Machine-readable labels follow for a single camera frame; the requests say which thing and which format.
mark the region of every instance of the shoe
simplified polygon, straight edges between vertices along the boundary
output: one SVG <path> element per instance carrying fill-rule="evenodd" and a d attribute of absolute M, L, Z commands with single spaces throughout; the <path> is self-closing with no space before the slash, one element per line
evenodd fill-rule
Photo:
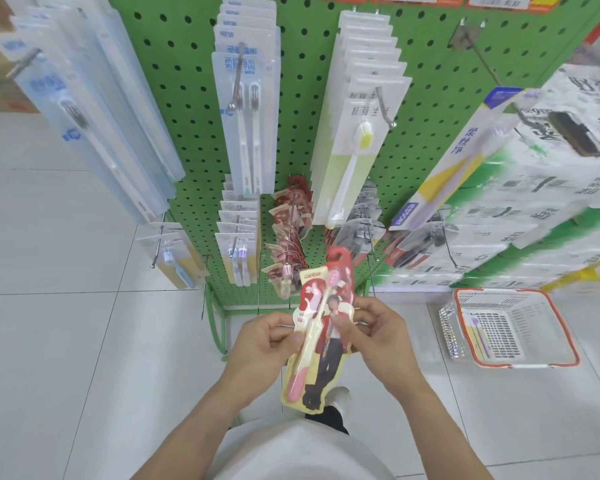
<path fill-rule="evenodd" d="M 351 409 L 351 393 L 349 389 L 343 386 L 334 387 L 324 398 L 324 406 L 333 406 L 338 410 L 342 421 L 346 422 Z"/>

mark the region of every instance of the purple label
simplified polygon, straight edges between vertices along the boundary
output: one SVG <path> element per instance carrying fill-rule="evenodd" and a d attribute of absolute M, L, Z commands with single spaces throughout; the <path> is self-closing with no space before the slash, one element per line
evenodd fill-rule
<path fill-rule="evenodd" d="M 406 204 L 404 204 L 404 206 L 400 209 L 400 212 L 398 212 L 391 221 L 391 225 L 401 226 L 405 222 L 405 220 L 407 220 L 407 217 L 409 217 L 411 213 L 416 209 L 417 206 L 417 202 L 407 202 Z"/>

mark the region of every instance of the shopping basket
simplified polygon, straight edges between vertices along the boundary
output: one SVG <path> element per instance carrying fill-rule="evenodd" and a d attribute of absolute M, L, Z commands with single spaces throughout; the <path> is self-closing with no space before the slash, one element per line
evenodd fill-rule
<path fill-rule="evenodd" d="M 564 320 L 537 290 L 457 289 L 440 309 L 452 359 L 483 367 L 574 367 Z"/>

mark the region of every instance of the pink toothbrush handle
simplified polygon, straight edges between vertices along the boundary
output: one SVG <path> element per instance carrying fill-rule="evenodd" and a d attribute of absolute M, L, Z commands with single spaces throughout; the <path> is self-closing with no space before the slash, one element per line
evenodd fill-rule
<path fill-rule="evenodd" d="M 289 388 L 287 391 L 287 398 L 290 403 L 295 403 L 296 401 L 300 400 L 300 397 L 302 396 L 302 391 L 304 389 L 304 382 L 306 380 L 307 372 L 309 372 L 309 368 L 305 367 L 295 376 L 291 377 L 291 381 L 289 382 Z"/>

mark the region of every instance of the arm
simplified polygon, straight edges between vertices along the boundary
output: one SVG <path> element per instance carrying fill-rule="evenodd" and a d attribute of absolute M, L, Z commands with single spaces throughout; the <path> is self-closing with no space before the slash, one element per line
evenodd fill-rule
<path fill-rule="evenodd" d="M 245 323 L 218 382 L 170 432 L 132 480 L 197 480 L 216 455 L 231 420 L 278 379 L 304 341 L 291 315 L 272 313 Z"/>
<path fill-rule="evenodd" d="M 356 297 L 354 321 L 336 319 L 343 338 L 394 396 L 409 421 L 429 480 L 493 480 L 418 367 L 404 319 L 376 298 Z"/>

